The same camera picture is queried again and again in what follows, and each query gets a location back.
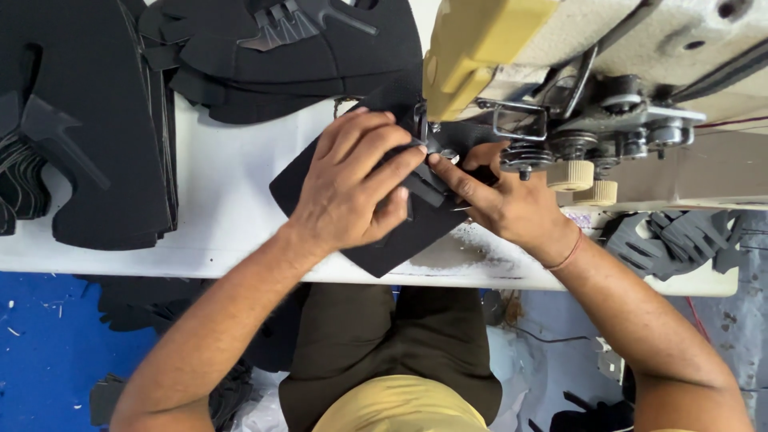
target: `blue floor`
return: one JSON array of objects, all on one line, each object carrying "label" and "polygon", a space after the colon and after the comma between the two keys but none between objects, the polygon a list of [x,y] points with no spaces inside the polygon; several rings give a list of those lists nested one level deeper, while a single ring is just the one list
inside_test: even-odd
[{"label": "blue floor", "polygon": [[91,387],[108,372],[130,376],[154,345],[151,328],[109,330],[98,320],[101,288],[85,286],[66,274],[0,272],[0,431],[99,430]]}]

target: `brown trousers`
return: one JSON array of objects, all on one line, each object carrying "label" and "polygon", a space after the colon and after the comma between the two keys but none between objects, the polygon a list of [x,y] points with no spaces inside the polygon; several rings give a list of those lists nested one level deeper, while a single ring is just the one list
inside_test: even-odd
[{"label": "brown trousers", "polygon": [[348,391],[377,377],[415,375],[453,389],[490,424],[502,386],[490,369],[474,288],[314,284],[304,305],[280,404],[291,432],[310,432]]}]

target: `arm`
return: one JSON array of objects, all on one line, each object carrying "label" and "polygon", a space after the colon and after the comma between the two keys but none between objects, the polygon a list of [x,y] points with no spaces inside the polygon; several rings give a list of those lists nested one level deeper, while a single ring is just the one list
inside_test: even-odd
[{"label": "arm", "polygon": [[363,109],[334,121],[318,142],[288,222],[163,336],[128,381],[111,430],[212,431],[208,394],[288,291],[328,254],[377,241],[405,220],[408,192],[398,184],[426,149],[410,148],[372,169],[410,141],[390,113]]},{"label": "arm", "polygon": [[[468,213],[490,231],[520,245],[545,267],[559,265],[581,230],[559,210],[546,174],[530,181],[501,172],[498,152],[508,143],[481,145],[465,169],[490,165],[500,182],[489,188],[442,158],[432,169],[473,205]],[[632,367],[637,381],[635,430],[716,432],[752,430],[728,366],[663,297],[592,241],[553,271],[595,327]]]}]

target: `red wire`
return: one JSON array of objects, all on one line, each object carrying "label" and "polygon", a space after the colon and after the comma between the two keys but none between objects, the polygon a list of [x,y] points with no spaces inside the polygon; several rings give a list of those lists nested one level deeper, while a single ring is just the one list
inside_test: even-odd
[{"label": "red wire", "polygon": [[707,339],[707,343],[712,344],[712,340],[710,339],[710,335],[707,333],[707,329],[704,328],[704,324],[699,319],[699,314],[696,312],[696,308],[694,307],[694,301],[690,299],[690,297],[685,297],[685,301],[688,302],[688,306],[690,306],[690,311],[694,313],[694,321],[696,321],[696,327],[699,328],[699,333],[701,333],[702,336],[704,336],[704,339]]},{"label": "red wire", "polygon": [[744,118],[743,120],[731,120],[731,121],[721,121],[720,123],[709,123],[708,125],[694,126],[694,128],[696,129],[717,128],[719,126],[738,125],[739,123],[749,123],[751,121],[761,121],[761,120],[768,120],[768,115],[764,117]]}]

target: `white table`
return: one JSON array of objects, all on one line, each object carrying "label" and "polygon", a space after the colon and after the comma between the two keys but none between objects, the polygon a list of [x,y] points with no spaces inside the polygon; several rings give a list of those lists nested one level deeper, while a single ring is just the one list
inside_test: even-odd
[{"label": "white table", "polygon": [[[425,49],[438,3],[413,2]],[[139,251],[91,251],[59,244],[51,235],[51,219],[71,189],[55,169],[46,167],[51,214],[20,221],[16,235],[0,238],[0,270],[216,278],[266,241],[286,220],[268,185],[332,121],[333,101],[247,127],[212,121],[204,108],[192,108],[179,97],[176,106],[178,231],[167,234],[157,247]],[[603,222],[598,214],[575,216],[584,228]],[[593,237],[599,234],[586,231]],[[652,285],[665,294],[724,296],[735,292],[737,278],[737,270],[723,276],[704,266]],[[476,224],[462,225],[381,279],[336,253],[304,280],[564,289],[520,248]]]}]

